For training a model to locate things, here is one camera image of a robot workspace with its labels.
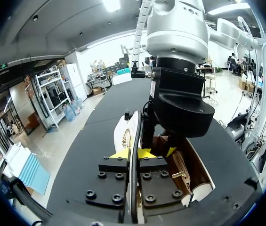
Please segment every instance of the black metal plate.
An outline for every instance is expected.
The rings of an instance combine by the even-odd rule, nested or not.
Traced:
[[[144,180],[143,174],[141,174],[142,199],[146,209],[180,203],[185,195],[183,194],[181,198],[173,198],[172,193],[177,190],[175,182],[170,176],[162,178],[161,173],[162,171],[151,172],[150,180]],[[153,195],[155,201],[147,202],[146,197],[148,195]]]
[[[140,162],[140,173],[153,172],[157,170],[168,170],[169,166],[165,159],[149,158],[148,160],[139,159]]]
[[[88,190],[95,192],[96,198],[90,199],[86,197],[86,203],[97,206],[110,207],[110,208],[122,208],[125,203],[126,193],[126,174],[123,174],[123,180],[116,180],[117,173],[106,172],[106,178],[95,178],[91,183]],[[122,196],[121,203],[114,203],[112,197],[115,194]]]
[[[127,162],[127,159],[118,160],[117,158],[103,158],[98,168],[99,171],[103,172],[126,173]]]

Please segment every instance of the cardboard box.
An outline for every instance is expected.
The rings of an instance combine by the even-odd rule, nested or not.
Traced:
[[[100,94],[102,92],[100,87],[95,87],[94,89],[92,89],[92,91],[94,95]]]
[[[245,89],[246,83],[242,81],[242,78],[239,79],[238,81],[238,87],[242,90]]]
[[[255,86],[252,84],[252,83],[247,83],[247,91],[250,92],[250,93],[253,93],[254,92],[254,88]]]

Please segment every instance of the white stool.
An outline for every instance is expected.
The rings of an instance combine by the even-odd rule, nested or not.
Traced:
[[[208,87],[206,87],[205,89],[210,93],[210,94],[212,94],[212,93],[218,93],[218,91],[216,90],[216,88],[214,88],[214,87],[212,87],[212,80],[215,80],[216,79],[216,77],[215,77],[215,75],[214,75],[214,73],[213,74],[206,74],[205,75],[205,79],[209,79],[209,86]]]

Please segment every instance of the desk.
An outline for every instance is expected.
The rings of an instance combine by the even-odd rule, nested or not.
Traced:
[[[126,109],[133,113],[143,108],[149,99],[150,86],[150,79],[132,79],[112,86],[99,102],[69,148],[56,175],[47,204],[48,211],[53,215],[69,210],[102,222],[118,222],[119,210],[86,204],[85,192],[97,177],[98,164],[103,156],[115,153],[113,134],[120,117]],[[162,127],[156,126],[155,134],[162,132]],[[238,223],[261,195],[260,186],[255,191],[244,184],[248,178],[256,177],[249,161],[214,119],[205,136],[189,140],[205,164],[215,190],[187,209],[149,216],[147,222],[170,225],[174,218],[180,218],[186,225],[221,225],[227,220],[231,220],[231,224]],[[225,196],[230,197],[229,202],[224,201]],[[239,216],[232,208],[236,202],[242,205]]]
[[[110,86],[109,86],[109,87],[112,86],[112,80],[111,80],[111,77],[113,77],[114,75],[117,75],[117,74],[110,74],[110,75],[107,75],[107,79],[108,79],[108,81],[109,81],[109,83],[110,83]],[[99,80],[100,80],[100,77],[98,77],[97,79],[93,79],[93,80],[91,80],[91,81],[87,81],[87,82],[86,82],[86,85],[87,85],[90,89],[93,89],[93,85],[95,85],[95,82],[96,82],[96,81],[99,81]]]
[[[247,71],[249,66],[243,63],[237,63],[237,65],[239,65],[244,71]]]
[[[205,78],[205,75],[206,75],[206,70],[214,70],[213,67],[198,67],[196,68],[196,70],[199,70],[199,76],[201,76],[201,71],[204,71],[204,80],[206,82],[206,78]],[[203,98],[207,98],[207,97],[210,97],[210,96],[205,96],[205,89],[206,89],[206,83],[204,82],[204,90],[203,90]]]

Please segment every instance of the robotic arm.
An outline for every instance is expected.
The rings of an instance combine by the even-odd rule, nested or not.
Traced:
[[[215,31],[206,25],[204,17],[202,0],[144,0],[142,3],[131,76],[145,77],[144,72],[137,70],[137,61],[146,19],[146,50],[157,56],[157,67],[147,76],[152,82],[144,117],[143,148],[151,148],[156,124],[173,135],[200,137],[206,134],[215,110],[203,102],[204,79],[194,71],[195,65],[204,63],[208,57],[208,40],[227,49],[233,49],[237,43],[249,51],[262,48],[266,42],[254,39],[224,19],[218,19]]]

